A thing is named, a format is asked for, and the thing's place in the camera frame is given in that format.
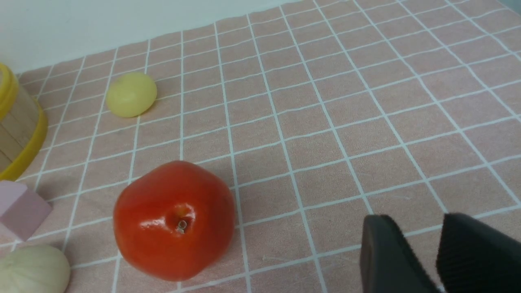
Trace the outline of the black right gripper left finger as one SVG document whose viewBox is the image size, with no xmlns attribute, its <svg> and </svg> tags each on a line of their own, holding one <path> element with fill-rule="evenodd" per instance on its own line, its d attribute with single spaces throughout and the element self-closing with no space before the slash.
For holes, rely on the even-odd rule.
<svg viewBox="0 0 521 293">
<path fill-rule="evenodd" d="M 439 293 L 389 215 L 363 219 L 360 273 L 364 293 Z"/>
</svg>

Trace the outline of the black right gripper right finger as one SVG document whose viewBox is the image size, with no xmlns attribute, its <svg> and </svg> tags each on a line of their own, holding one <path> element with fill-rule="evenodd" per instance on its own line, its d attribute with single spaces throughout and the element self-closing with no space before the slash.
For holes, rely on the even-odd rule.
<svg viewBox="0 0 521 293">
<path fill-rule="evenodd" d="M 447 293 L 519 293 L 521 244 L 469 215 L 448 213 L 436 269 Z"/>
</svg>

